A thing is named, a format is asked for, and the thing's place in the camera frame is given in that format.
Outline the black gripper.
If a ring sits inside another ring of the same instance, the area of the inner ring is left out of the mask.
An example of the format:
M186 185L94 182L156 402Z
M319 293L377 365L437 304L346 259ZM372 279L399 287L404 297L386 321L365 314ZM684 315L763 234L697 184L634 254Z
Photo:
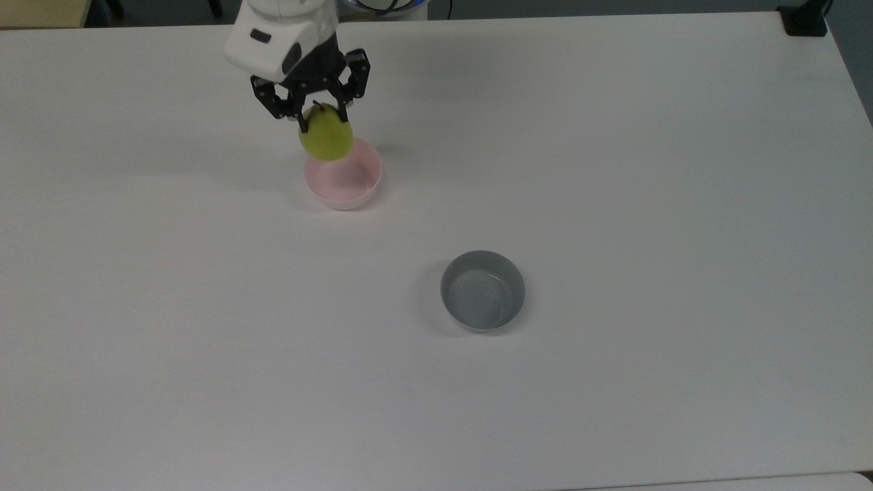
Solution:
M327 91L333 94L338 103L340 121L347 123L347 108L365 96L371 72L367 52L355 49L341 53L336 34L306 54L302 44L293 43L284 56L281 68L284 78L278 84L252 75L250 86L256 99L270 115L277 120L296 120L302 134L309 131L308 119L304 115L308 92ZM280 97L276 87L286 88L287 96Z

